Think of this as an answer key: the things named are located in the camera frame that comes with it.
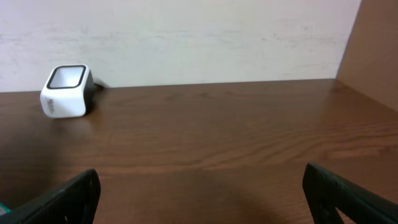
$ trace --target brown wooden tabletop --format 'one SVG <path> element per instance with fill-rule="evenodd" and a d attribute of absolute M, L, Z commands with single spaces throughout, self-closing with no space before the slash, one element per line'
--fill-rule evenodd
<path fill-rule="evenodd" d="M 95 168 L 95 223 L 312 223 L 316 162 L 398 203 L 398 114 L 335 80 L 114 88 L 82 118 L 0 93 L 0 202 Z"/>

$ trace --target brown wooden panel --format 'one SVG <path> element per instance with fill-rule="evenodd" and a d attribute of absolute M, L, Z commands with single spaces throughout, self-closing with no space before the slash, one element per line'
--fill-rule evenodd
<path fill-rule="evenodd" d="M 95 168 L 95 223 L 311 223 L 307 162 L 398 202 L 397 160 L 397 113 L 336 80 L 115 88 L 73 119 L 0 94 L 0 202 Z"/>
<path fill-rule="evenodd" d="M 337 79 L 398 110 L 398 3 L 363 0 Z"/>

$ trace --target small white box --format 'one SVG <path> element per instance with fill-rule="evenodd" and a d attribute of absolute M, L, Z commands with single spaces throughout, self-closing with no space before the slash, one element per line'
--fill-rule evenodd
<path fill-rule="evenodd" d="M 50 118 L 83 116 L 92 106 L 94 89 L 87 65 L 58 66 L 40 94 L 43 111 Z"/>

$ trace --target black pointed object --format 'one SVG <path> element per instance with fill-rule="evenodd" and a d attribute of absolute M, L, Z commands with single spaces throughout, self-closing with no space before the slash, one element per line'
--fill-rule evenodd
<path fill-rule="evenodd" d="M 1 224 L 92 224 L 101 186 L 98 174 L 89 169 L 57 189 L 0 216 Z"/>
<path fill-rule="evenodd" d="M 336 208 L 355 223 L 398 223 L 398 205 L 316 164 L 307 164 L 303 189 L 315 224 L 343 224 Z"/>

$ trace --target logo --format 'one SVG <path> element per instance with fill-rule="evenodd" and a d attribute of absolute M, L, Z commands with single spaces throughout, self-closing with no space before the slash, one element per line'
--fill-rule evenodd
<path fill-rule="evenodd" d="M 54 100 L 48 99 L 48 98 L 46 98 L 46 100 L 47 100 L 47 105 L 49 106 L 50 112 L 54 113 Z"/>

